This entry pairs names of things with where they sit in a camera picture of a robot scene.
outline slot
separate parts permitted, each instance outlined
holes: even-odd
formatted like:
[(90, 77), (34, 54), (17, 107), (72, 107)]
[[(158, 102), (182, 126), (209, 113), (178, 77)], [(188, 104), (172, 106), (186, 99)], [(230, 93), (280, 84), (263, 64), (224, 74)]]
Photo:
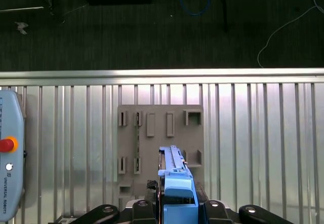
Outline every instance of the slot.
[(161, 163), (160, 163), (160, 169), (165, 170), (166, 168), (166, 156), (164, 155), (164, 151), (161, 152)]
[(141, 158), (137, 157), (134, 159), (134, 174), (141, 173)]
[(131, 187), (120, 186), (119, 194), (120, 195), (130, 195), (131, 194)]
[(201, 125), (200, 110), (184, 110), (185, 125)]
[(185, 150), (182, 150), (182, 156), (183, 156), (184, 160), (187, 162), (188, 161), (187, 152)]
[(126, 157), (118, 158), (118, 174), (126, 173)]
[(124, 180), (118, 184), (118, 190), (120, 196), (132, 195), (132, 181)]
[(203, 165), (203, 153), (200, 150), (196, 152), (189, 152), (186, 154), (186, 161), (188, 162), (188, 167), (201, 167)]
[(118, 126), (127, 126), (127, 111), (118, 113)]
[(134, 126), (142, 126), (142, 111), (137, 111), (134, 114)]

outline metal frame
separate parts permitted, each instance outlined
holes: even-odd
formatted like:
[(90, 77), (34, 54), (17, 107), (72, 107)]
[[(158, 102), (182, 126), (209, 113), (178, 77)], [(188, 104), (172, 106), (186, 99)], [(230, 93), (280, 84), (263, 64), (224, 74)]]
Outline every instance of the metal frame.
[(324, 69), (186, 69), (2, 72), (0, 86), (324, 82)]
[(59, 21), (61, 23), (64, 22), (63, 16), (54, 13), (53, 9), (53, 0), (39, 0), (42, 3), (42, 6), (39, 7), (30, 7), (30, 8), (16, 8), (16, 9), (3, 9), (0, 10), (0, 13), (8, 13), (8, 12), (22, 12), (22, 11), (31, 11), (31, 10), (48, 10), (48, 12), (51, 14), (52, 18), (56, 21)]
[(124, 206), (118, 106), (168, 104), (203, 106), (211, 199), (233, 210), (261, 205), (293, 223), (324, 220), (324, 69), (2, 72), (0, 86), (22, 95), (32, 149), (9, 224)]

